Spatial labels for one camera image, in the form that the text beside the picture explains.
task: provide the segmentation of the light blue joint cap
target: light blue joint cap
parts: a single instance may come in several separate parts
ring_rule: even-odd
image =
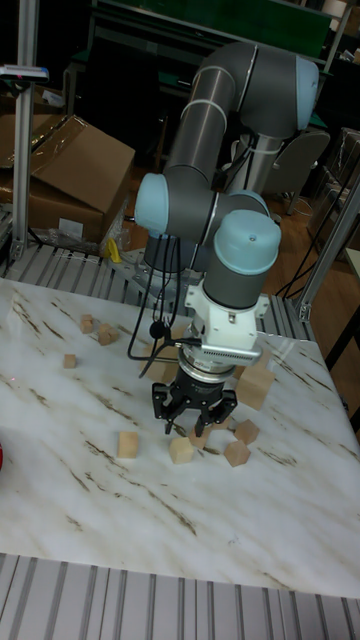
[[[296,105],[298,129],[306,129],[313,112],[319,82],[314,62],[296,56]]]
[[[169,190],[165,176],[147,173],[135,204],[135,221],[157,233],[166,231],[169,220]]]
[[[264,207],[266,213],[270,215],[269,209],[267,208],[267,204],[264,198],[262,198],[259,193],[256,193],[256,191],[250,191],[250,189],[241,189],[240,191],[233,191],[228,195],[229,196],[249,196],[250,198],[254,198],[254,200],[257,200],[258,202],[260,202],[260,204]]]
[[[280,228],[271,218],[244,209],[225,216],[215,234],[214,247],[230,271],[256,276],[274,264],[280,239]]]

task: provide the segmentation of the metal grating floor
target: metal grating floor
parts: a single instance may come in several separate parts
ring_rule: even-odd
[[[354,640],[357,600],[0,555],[0,640]]]
[[[101,258],[31,246],[0,276],[141,304]],[[179,313],[186,314],[185,308]],[[258,329],[313,340],[273,297]],[[0,640],[360,640],[360,602],[0,554]]]
[[[134,283],[109,269],[102,258],[46,245],[33,244],[23,258],[8,269],[5,264],[0,265],[0,277],[135,306],[140,306],[142,301],[142,293]],[[273,296],[265,318],[258,321],[258,330],[299,340],[315,340],[310,325],[297,321],[290,305],[290,301],[284,303],[282,298]],[[188,313],[182,302],[179,315]]]

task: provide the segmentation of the metal pole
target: metal pole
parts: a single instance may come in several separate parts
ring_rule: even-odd
[[[39,0],[20,0],[18,65],[35,66]],[[30,153],[34,107],[34,84],[16,100],[13,241],[11,258],[19,260],[27,247]]]
[[[94,38],[95,38],[96,18],[93,15],[93,9],[96,9],[97,4],[98,4],[98,0],[91,0],[91,9],[90,9],[91,16],[89,21],[89,33],[88,33],[88,43],[87,43],[87,48],[89,49],[89,51],[93,46]]]
[[[341,36],[344,33],[344,29],[346,27],[346,23],[349,19],[350,13],[351,13],[351,9],[352,9],[352,5],[348,4],[345,8],[345,11],[343,13],[343,16],[340,20],[339,26],[338,26],[338,30],[335,33],[335,37],[334,37],[334,42],[331,45],[331,49],[328,55],[328,58],[326,60],[326,65],[324,67],[324,71],[327,73],[331,67],[332,61],[334,60],[334,56],[335,53],[337,52],[337,48],[339,46],[340,40],[341,40]]]
[[[348,195],[343,210],[330,234],[318,261],[299,298],[294,301],[296,316],[301,322],[309,322],[312,302],[320,289],[333,261],[346,241],[356,216],[360,211],[360,175]]]

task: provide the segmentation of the wooden floor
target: wooden floor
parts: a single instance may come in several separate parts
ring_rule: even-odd
[[[141,171],[137,170],[132,181],[130,206],[128,214],[134,211],[136,193],[141,182]],[[286,203],[269,201],[272,211],[278,213],[281,220],[282,241],[279,257],[269,272],[265,283],[264,292],[274,295],[291,280],[305,252],[310,245],[310,236],[306,225],[309,218],[301,213],[294,212],[292,216],[286,215]],[[308,213],[308,207],[299,203],[297,208]],[[131,248],[136,249],[145,246],[147,232],[140,227],[132,228]],[[312,250],[305,268],[310,266],[317,258],[315,249]],[[300,288],[306,278],[299,280],[292,291]],[[321,352],[326,357],[346,326],[351,315],[359,305],[360,285],[347,264],[335,262],[324,280],[322,287],[314,301],[311,312],[311,326]],[[360,404],[360,351],[354,340],[344,351],[342,357],[331,371],[331,375],[338,392],[346,399],[351,416]]]

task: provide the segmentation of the robotic arm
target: robotic arm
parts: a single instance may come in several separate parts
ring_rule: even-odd
[[[200,410],[197,435],[225,420],[237,404],[234,391],[224,390],[226,379],[261,356],[256,318],[269,304],[261,289],[281,234],[259,194],[283,140],[306,128],[317,83],[316,65],[288,52],[247,43],[214,52],[195,76],[164,173],[141,184],[139,225],[210,250],[205,277],[187,291],[195,315],[178,374],[169,387],[153,385],[155,415],[166,420],[167,433],[186,408]],[[218,193],[211,185],[230,110],[249,133]]]

